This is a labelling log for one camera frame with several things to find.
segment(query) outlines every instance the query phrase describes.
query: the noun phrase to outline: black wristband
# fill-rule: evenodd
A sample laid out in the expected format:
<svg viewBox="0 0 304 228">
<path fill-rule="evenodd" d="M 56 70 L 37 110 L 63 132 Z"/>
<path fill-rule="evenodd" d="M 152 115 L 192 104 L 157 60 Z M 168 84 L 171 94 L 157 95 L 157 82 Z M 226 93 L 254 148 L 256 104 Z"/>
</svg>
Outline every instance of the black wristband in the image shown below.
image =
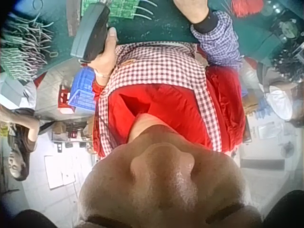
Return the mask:
<svg viewBox="0 0 304 228">
<path fill-rule="evenodd" d="M 201 34 L 209 33 L 218 25 L 218 17 L 211 10 L 207 17 L 200 23 L 194 24 L 194 29 L 197 30 Z"/>
</svg>

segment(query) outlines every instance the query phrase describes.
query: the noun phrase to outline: red shirt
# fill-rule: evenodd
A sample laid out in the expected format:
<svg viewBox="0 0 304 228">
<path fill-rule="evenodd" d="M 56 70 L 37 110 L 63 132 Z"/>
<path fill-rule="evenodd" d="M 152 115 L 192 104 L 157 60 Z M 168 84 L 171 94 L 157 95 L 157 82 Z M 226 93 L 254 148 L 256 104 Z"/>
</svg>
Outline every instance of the red shirt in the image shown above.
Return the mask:
<svg viewBox="0 0 304 228">
<path fill-rule="evenodd" d="M 207 68 L 206 78 L 218 118 L 222 151 L 231 151 L 242 143 L 245 128 L 238 74 L 230 68 L 211 66 Z M 94 83 L 93 91 L 98 99 L 102 88 Z M 148 113 L 164 121 L 188 141 L 212 149 L 194 92 L 189 89 L 165 84 L 126 86 L 115 90 L 109 96 L 108 104 L 109 130 L 118 145 L 127 143 L 136 117 Z M 94 150 L 104 157 L 100 145 L 98 107 L 95 111 L 93 141 Z"/>
</svg>

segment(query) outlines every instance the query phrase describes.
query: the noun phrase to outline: blue crate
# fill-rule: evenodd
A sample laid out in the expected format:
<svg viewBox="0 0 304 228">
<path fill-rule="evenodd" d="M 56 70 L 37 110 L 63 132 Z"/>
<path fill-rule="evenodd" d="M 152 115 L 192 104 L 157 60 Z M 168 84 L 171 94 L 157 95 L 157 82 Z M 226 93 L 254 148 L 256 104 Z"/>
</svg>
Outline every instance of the blue crate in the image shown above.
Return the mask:
<svg viewBox="0 0 304 228">
<path fill-rule="evenodd" d="M 89 67 L 84 67 L 77 73 L 73 81 L 68 101 L 70 106 L 95 110 L 95 94 L 92 92 L 94 77 L 94 71 Z"/>
</svg>

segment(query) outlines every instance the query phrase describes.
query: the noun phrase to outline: work surface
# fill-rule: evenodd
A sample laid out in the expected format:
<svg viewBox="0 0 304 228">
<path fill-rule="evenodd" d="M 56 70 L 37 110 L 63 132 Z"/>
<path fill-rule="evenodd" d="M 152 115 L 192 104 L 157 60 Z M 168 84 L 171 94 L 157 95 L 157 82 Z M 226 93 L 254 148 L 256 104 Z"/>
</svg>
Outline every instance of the work surface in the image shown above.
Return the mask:
<svg viewBox="0 0 304 228">
<path fill-rule="evenodd" d="M 174 6 L 173 0 L 152 0 L 158 5 L 154 7 L 141 1 L 139 6 L 154 13 L 152 20 L 135 17 L 131 19 L 114 18 L 110 26 L 118 30 L 120 44 L 144 41 L 182 41 L 197 42 L 190 33 L 190 24 Z M 43 2 L 42 9 L 35 9 L 33 3 Z M 214 10 L 225 10 L 225 0 L 210 0 L 209 6 Z M 45 23 L 54 22 L 49 27 L 54 32 L 51 51 L 57 51 L 58 57 L 50 59 L 49 64 L 41 70 L 45 72 L 51 67 L 70 59 L 73 37 L 68 36 L 66 1 L 65 0 L 21 0 L 16 11 L 40 18 Z M 260 14 L 244 19 L 233 18 L 234 29 L 239 37 L 240 52 L 243 55 L 263 60 L 279 45 L 279 40 L 269 32 L 270 24 Z"/>
</svg>

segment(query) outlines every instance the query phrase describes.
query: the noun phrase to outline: finger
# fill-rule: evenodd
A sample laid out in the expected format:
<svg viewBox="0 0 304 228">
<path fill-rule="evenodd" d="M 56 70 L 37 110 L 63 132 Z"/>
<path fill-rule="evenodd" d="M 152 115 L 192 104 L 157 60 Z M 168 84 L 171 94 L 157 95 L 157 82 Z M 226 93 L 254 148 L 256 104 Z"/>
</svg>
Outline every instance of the finger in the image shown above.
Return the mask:
<svg viewBox="0 0 304 228">
<path fill-rule="evenodd" d="M 103 57 L 111 57 L 115 55 L 115 49 L 117 45 L 117 32 L 115 28 L 110 28 L 108 31 L 108 36 L 105 40 L 105 49 L 103 52 Z"/>
</svg>

